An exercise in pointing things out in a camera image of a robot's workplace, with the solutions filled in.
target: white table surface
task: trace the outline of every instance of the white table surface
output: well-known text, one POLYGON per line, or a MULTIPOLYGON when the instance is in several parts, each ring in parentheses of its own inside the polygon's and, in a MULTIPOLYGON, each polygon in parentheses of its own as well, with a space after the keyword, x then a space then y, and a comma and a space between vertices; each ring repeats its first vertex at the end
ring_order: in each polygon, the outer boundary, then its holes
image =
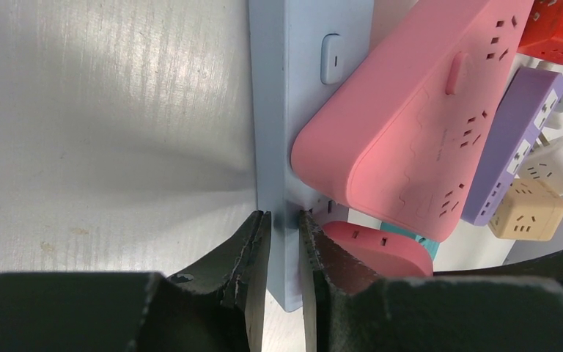
MULTIPOLYGON (((0 1, 0 271, 180 270, 255 209, 253 144, 246 0, 0 1)), ((268 295, 263 350, 304 346, 268 295)))

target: pink socket block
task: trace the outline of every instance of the pink socket block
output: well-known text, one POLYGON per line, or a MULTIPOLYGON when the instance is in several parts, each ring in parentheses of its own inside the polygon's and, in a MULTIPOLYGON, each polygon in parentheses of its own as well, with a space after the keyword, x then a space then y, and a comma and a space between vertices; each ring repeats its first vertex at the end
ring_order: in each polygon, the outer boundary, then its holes
POLYGON ((409 237, 344 221, 323 227, 329 238, 372 270, 386 277, 432 276, 428 251, 409 237))
POLYGON ((457 225, 532 0, 420 0, 299 133, 338 203, 434 241, 457 225))

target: teal object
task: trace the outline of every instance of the teal object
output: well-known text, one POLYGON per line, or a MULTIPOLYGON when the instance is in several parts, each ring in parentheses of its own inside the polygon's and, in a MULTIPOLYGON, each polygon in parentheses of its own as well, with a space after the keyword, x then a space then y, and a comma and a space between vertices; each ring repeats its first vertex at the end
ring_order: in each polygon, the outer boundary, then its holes
POLYGON ((435 242, 433 240, 429 240, 428 238, 423 238, 420 235, 416 235, 415 233, 409 232, 405 229, 401 229, 398 226, 394 226, 392 224, 387 224, 386 222, 380 223, 381 231, 393 232, 399 235, 407 236, 415 241, 418 241, 430 254, 430 257, 435 260, 435 256, 437 255, 437 249, 439 249, 439 242, 435 242))

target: power switch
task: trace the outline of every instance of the power switch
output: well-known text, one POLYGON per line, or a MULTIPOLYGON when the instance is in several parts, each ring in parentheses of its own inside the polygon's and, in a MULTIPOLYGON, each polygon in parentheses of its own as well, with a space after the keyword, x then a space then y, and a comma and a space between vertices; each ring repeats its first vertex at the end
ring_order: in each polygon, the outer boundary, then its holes
POLYGON ((320 80, 323 84, 336 84, 344 75, 344 40, 338 34, 329 34, 323 39, 320 58, 320 80))

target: stain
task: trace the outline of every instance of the stain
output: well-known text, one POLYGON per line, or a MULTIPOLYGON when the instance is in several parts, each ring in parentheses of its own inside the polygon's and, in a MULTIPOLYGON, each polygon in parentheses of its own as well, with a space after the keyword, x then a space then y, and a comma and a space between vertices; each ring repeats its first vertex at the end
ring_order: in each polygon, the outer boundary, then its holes
POLYGON ((85 229, 81 229, 80 227, 75 227, 70 229, 71 233, 74 235, 89 235, 89 231, 85 229))
POLYGON ((42 252, 44 253, 53 253, 55 252, 55 247, 53 247, 52 244, 50 244, 49 242, 40 242, 40 249, 42 249, 42 252))

